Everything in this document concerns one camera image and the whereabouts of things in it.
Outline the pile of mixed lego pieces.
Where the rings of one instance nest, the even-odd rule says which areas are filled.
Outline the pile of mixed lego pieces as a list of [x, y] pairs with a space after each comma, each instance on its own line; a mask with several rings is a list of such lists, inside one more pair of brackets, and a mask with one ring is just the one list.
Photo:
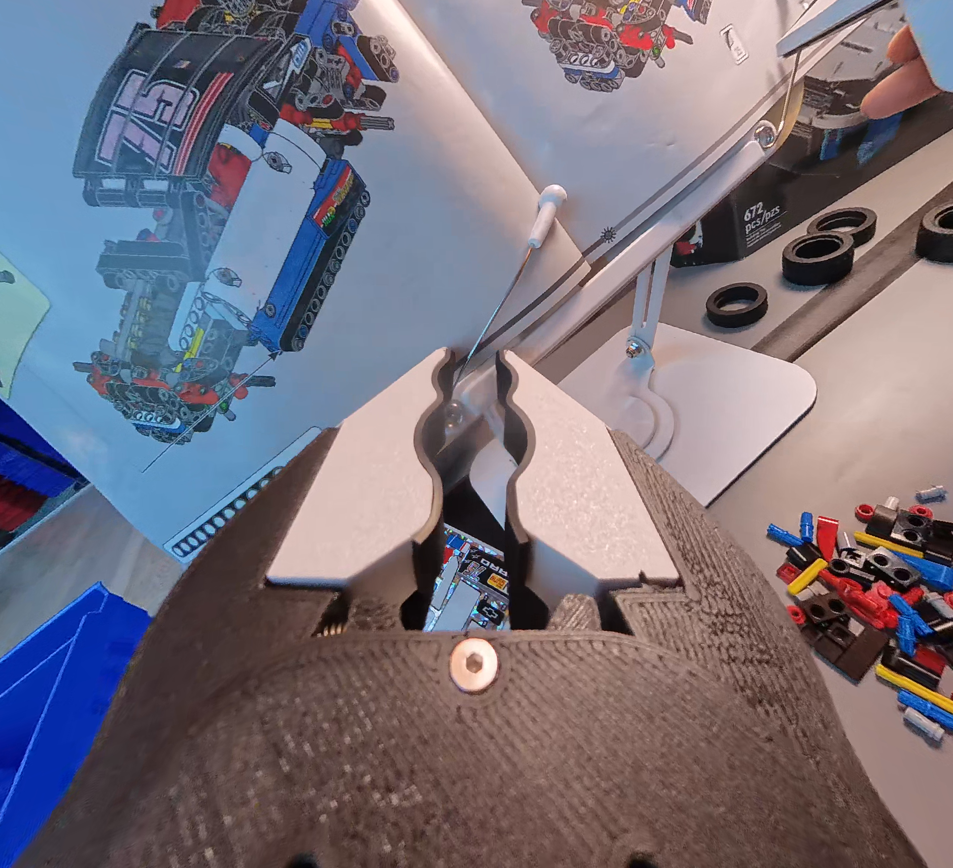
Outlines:
[[853, 684], [874, 675], [903, 726], [941, 748], [952, 734], [951, 490], [861, 503], [854, 517], [853, 531], [810, 512], [794, 531], [766, 527], [783, 552], [787, 612], [816, 657]]

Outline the lego instruction booklet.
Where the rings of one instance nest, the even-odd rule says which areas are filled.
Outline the lego instruction booklet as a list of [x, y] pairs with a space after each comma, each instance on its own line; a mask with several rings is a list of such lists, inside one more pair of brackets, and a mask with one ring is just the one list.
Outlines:
[[565, 302], [780, 96], [799, 0], [2, 0], [2, 403], [190, 562]]

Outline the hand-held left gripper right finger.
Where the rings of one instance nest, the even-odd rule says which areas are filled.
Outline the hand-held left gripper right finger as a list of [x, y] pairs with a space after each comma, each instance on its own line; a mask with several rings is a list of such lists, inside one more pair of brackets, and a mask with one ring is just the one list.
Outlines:
[[506, 484], [504, 562], [514, 630], [545, 629], [566, 597], [681, 588], [681, 574], [604, 422], [511, 351], [495, 358]]

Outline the holographic sticker sheet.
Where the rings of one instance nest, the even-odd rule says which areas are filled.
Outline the holographic sticker sheet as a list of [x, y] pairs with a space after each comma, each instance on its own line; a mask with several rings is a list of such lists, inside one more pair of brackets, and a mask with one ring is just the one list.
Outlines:
[[444, 562], [424, 631], [510, 630], [510, 581], [503, 553], [451, 525], [444, 526], [444, 536]]

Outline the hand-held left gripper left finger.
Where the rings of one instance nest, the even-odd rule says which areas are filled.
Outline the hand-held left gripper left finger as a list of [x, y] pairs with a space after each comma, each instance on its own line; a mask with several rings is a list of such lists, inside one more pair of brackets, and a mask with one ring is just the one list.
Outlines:
[[444, 562], [435, 457], [456, 356], [439, 348], [347, 418], [267, 570], [269, 584], [378, 601], [420, 630]]

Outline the stack of blue red bins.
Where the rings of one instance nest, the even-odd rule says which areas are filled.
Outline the stack of blue red bins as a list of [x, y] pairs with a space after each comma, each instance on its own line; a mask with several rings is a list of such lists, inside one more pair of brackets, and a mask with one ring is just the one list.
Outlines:
[[6, 401], [1, 401], [1, 548], [88, 485]]

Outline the black lego box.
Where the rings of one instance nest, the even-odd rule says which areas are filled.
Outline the black lego box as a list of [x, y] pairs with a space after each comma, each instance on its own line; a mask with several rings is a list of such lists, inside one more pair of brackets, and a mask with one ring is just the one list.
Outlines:
[[674, 267], [743, 259], [951, 131], [951, 94], [869, 120], [864, 96], [895, 68], [886, 52], [905, 19], [868, 16], [804, 76], [802, 104], [770, 160], [674, 245]]

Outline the white book stand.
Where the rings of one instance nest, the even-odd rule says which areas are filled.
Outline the white book stand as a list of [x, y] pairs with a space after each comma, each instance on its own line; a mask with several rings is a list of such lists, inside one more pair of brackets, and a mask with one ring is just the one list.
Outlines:
[[[446, 481], [469, 472], [502, 439], [494, 357], [512, 350], [540, 370], [646, 268], [668, 279], [674, 242], [780, 149], [790, 61], [777, 42], [803, 0], [713, 0], [665, 8], [672, 47], [630, 49], [621, 26], [631, 1], [486, 0], [467, 7], [467, 32], [438, 25], [454, 73], [519, 170], [543, 192], [560, 185], [553, 215], [578, 249], [566, 271], [533, 263], [450, 395], [451, 421], [435, 460]], [[813, 378], [654, 312], [571, 365], [562, 389], [623, 431], [708, 505], [815, 403]]]

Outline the person's right hand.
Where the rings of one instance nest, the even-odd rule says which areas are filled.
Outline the person's right hand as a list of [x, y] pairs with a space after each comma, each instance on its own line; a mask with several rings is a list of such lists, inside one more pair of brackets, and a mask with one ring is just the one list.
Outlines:
[[894, 35], [886, 55], [894, 69], [864, 96], [861, 111], [868, 119], [888, 118], [943, 92], [934, 83], [909, 25]]

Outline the blue plastic bin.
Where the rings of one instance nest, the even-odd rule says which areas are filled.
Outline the blue plastic bin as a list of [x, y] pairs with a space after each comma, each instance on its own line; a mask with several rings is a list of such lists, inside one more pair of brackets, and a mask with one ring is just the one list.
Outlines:
[[97, 582], [1, 660], [1, 865], [64, 796], [150, 624]]

